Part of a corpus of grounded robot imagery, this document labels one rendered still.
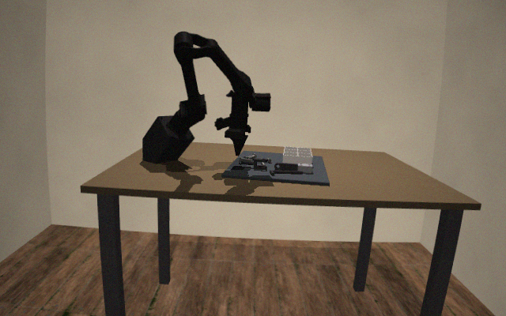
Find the dark grey u-shaped fork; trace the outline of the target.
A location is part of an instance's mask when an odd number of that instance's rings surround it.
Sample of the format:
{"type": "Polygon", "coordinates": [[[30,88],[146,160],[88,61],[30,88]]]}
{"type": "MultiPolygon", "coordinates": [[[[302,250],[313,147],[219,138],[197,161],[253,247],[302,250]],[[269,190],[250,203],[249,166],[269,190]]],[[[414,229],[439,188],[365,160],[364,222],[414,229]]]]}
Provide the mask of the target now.
{"type": "Polygon", "coordinates": [[[244,164],[254,165],[254,169],[263,169],[263,170],[267,169],[267,166],[257,165],[257,162],[263,162],[263,163],[265,163],[265,162],[267,162],[267,159],[254,158],[254,161],[244,161],[244,164]]]}

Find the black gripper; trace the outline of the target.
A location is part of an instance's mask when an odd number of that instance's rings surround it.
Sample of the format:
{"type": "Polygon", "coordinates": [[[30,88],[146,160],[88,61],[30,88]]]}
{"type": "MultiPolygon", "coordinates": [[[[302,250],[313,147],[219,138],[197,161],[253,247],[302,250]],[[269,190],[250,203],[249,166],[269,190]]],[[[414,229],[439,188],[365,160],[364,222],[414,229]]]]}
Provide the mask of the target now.
{"type": "Polygon", "coordinates": [[[247,117],[249,116],[248,111],[231,111],[230,117],[232,117],[232,127],[225,131],[225,137],[230,138],[233,141],[236,156],[240,155],[240,152],[247,140],[248,135],[245,132],[251,132],[251,127],[247,126],[247,117]],[[238,130],[233,130],[238,129],[238,130]]]}

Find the white compartment tray with metal parts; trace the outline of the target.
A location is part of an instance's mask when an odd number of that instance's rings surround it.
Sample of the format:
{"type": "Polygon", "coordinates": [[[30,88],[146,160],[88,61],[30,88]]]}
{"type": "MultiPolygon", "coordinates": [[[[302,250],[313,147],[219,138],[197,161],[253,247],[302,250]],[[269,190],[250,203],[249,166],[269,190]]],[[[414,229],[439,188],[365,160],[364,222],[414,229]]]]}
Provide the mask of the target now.
{"type": "Polygon", "coordinates": [[[286,147],[283,162],[289,164],[312,164],[312,151],[309,148],[286,147]],[[298,152],[297,152],[298,150],[298,152]],[[305,151],[307,150],[307,151],[305,151]],[[298,153],[298,155],[297,155],[298,153]],[[310,153],[310,154],[309,154],[310,153]]]}

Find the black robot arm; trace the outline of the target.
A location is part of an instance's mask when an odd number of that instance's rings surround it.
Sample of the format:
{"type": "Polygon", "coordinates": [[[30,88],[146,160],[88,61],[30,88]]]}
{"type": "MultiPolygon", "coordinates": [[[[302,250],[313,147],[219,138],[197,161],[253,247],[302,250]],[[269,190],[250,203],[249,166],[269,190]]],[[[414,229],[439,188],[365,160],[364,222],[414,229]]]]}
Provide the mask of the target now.
{"type": "Polygon", "coordinates": [[[178,32],[174,36],[174,54],[182,67],[189,99],[189,105],[188,100],[179,102],[181,118],[178,110],[166,124],[178,137],[185,134],[191,126],[201,122],[207,115],[205,94],[200,95],[198,86],[196,87],[193,58],[211,58],[229,79],[233,90],[226,96],[232,97],[232,111],[248,111],[248,107],[252,108],[252,111],[270,111],[270,94],[255,93],[250,77],[235,67],[215,39],[207,39],[189,32],[178,32]],[[193,47],[193,44],[198,48],[193,47]]]}

